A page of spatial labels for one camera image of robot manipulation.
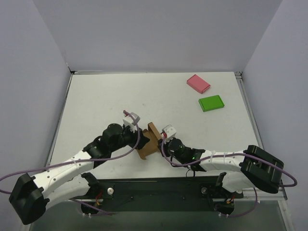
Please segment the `brown cardboard paper box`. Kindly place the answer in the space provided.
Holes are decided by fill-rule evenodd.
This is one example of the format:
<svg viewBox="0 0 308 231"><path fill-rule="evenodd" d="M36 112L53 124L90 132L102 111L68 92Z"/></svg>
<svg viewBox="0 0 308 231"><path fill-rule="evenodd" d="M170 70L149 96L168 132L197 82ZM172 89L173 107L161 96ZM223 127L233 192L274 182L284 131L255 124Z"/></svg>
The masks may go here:
<svg viewBox="0 0 308 231"><path fill-rule="evenodd" d="M150 122L148 128L142 131L142 135L148 138L149 141L140 150L137 150L137 152L142 160L146 160L148 155L159 152L158 141L162 136L153 122Z"/></svg>

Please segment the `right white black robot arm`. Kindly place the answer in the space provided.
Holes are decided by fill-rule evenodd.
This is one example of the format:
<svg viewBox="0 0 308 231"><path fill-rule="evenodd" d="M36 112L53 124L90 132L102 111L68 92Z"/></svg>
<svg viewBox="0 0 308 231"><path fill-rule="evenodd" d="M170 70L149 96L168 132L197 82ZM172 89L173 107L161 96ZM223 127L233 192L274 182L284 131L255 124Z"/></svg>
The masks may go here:
<svg viewBox="0 0 308 231"><path fill-rule="evenodd" d="M220 171L219 185L229 191L258 188L276 194L280 187L284 163L255 145L243 151L215 152L186 147L180 139L160 139L158 148L162 156L174 167L186 167L194 172Z"/></svg>

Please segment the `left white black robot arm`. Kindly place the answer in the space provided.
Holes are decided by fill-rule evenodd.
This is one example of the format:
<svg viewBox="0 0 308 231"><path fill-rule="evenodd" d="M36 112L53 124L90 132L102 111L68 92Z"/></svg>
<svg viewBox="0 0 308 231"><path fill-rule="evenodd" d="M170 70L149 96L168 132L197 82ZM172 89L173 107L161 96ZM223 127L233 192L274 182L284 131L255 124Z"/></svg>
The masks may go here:
<svg viewBox="0 0 308 231"><path fill-rule="evenodd" d="M9 202L24 225L39 219L53 201L51 194L74 177L105 163L111 154L123 147L142 149L149 138L137 126L110 124L101 136L87 144L71 159L30 176L21 175L12 190Z"/></svg>

